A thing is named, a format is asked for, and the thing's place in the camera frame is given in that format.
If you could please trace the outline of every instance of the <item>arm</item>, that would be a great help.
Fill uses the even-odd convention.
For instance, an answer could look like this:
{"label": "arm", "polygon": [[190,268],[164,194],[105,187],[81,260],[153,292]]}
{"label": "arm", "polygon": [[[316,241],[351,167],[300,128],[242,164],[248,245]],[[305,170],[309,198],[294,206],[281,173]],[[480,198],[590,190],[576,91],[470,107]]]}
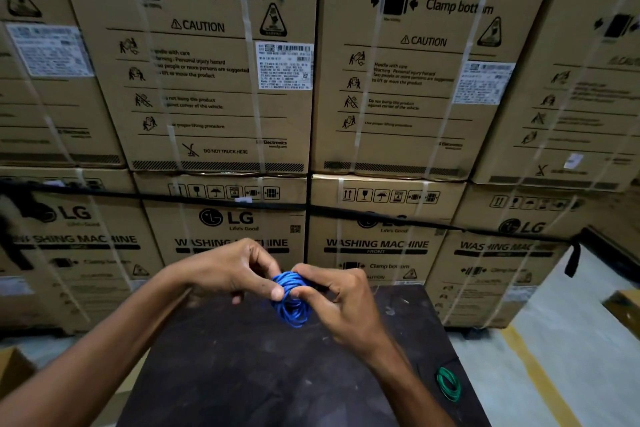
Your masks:
{"label": "arm", "polygon": [[51,365],[0,403],[0,426],[81,427],[91,424],[150,346],[167,317],[197,286],[232,293],[244,290],[281,300],[284,290],[268,277],[277,262],[244,239],[192,255],[164,268]]}
{"label": "arm", "polygon": [[312,287],[291,291],[311,305],[336,342],[366,363],[402,427],[455,426],[414,374],[400,346],[389,337],[362,270],[321,269],[307,264],[298,264],[293,270],[337,294],[330,302]]}

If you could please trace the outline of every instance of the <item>yellow floor line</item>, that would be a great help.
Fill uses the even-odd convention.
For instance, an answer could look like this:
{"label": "yellow floor line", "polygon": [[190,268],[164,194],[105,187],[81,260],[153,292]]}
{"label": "yellow floor line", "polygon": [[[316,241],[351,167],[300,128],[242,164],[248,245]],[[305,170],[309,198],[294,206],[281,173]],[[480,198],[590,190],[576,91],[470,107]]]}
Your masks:
{"label": "yellow floor line", "polygon": [[560,427],[582,427],[571,408],[566,404],[540,363],[531,354],[522,336],[512,326],[500,331],[509,347],[517,354],[527,369],[531,382]]}

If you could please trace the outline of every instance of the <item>warning triangle symbol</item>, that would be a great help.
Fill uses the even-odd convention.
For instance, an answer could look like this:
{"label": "warning triangle symbol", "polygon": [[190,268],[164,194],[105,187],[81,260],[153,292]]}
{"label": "warning triangle symbol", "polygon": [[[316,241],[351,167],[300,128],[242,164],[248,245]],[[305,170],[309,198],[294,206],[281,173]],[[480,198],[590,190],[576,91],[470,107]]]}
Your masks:
{"label": "warning triangle symbol", "polygon": [[490,48],[497,48],[502,44],[502,19],[496,17],[492,20],[489,27],[486,28],[480,39],[478,39],[478,46],[489,46]]}
{"label": "warning triangle symbol", "polygon": [[403,278],[418,278],[418,274],[415,272],[415,269],[409,269]]}
{"label": "warning triangle symbol", "polygon": [[133,277],[148,277],[148,275],[149,272],[147,272],[141,265],[136,264],[133,267]]}
{"label": "warning triangle symbol", "polygon": [[7,6],[14,17],[42,17],[42,12],[31,0],[7,0]]}
{"label": "warning triangle symbol", "polygon": [[287,28],[284,26],[280,11],[273,2],[269,4],[267,13],[264,15],[264,20],[260,26],[260,34],[276,35],[279,37],[287,35]]}

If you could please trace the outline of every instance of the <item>forearm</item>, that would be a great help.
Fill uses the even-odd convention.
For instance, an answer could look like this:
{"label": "forearm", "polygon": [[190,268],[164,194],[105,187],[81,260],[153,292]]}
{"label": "forearm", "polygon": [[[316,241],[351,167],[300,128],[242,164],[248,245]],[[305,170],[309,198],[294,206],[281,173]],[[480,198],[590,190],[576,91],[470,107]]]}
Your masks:
{"label": "forearm", "polygon": [[168,267],[0,403],[2,426],[89,425],[187,293]]}
{"label": "forearm", "polygon": [[392,340],[367,364],[401,427],[454,427],[450,416],[414,374],[402,349]]}

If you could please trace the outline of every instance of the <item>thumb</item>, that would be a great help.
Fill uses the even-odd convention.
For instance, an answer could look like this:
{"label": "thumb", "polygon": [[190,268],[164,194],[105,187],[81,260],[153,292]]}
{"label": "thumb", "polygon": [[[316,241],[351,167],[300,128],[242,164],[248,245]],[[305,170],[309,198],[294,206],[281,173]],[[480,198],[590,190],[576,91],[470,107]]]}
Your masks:
{"label": "thumb", "polygon": [[308,303],[324,323],[332,322],[333,319],[336,318],[336,315],[340,314],[338,306],[324,297],[323,294],[316,291],[313,287],[296,287],[291,289],[290,294]]}
{"label": "thumb", "polygon": [[246,269],[240,277],[240,284],[245,291],[252,292],[258,296],[272,301],[281,301],[284,297],[284,289],[273,280],[260,277],[251,269]]}

